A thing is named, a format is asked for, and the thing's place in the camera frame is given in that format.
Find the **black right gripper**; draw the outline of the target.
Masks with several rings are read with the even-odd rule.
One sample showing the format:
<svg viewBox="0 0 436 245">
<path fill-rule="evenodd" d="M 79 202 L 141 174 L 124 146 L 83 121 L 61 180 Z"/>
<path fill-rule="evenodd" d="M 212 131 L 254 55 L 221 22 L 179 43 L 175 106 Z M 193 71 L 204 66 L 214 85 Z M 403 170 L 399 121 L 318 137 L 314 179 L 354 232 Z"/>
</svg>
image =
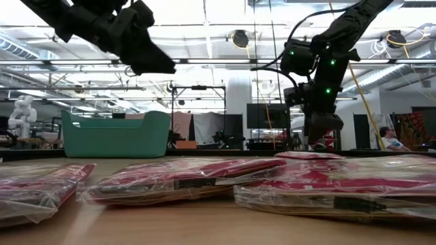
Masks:
<svg viewBox="0 0 436 245">
<path fill-rule="evenodd" d="M 338 82 L 327 80 L 317 80 L 303 86 L 306 144 L 316 143 L 329 131 L 342 130 L 344 123 L 334 114 L 335 101 L 342 90 Z"/>
</svg>

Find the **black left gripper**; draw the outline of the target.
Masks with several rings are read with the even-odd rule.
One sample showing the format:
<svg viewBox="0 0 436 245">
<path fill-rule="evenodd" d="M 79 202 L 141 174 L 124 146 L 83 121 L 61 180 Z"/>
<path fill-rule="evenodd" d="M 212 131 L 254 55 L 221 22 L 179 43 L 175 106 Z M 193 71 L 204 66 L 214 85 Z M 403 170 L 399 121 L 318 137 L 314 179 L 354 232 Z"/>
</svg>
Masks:
<svg viewBox="0 0 436 245">
<path fill-rule="evenodd" d="M 147 28 L 152 17 L 128 14 L 117 19 L 114 14 L 102 16 L 106 26 L 102 35 L 102 51 L 117 55 L 131 65 L 133 72 L 142 74 L 174 74 L 175 62 L 154 43 L 147 41 Z"/>
</svg>

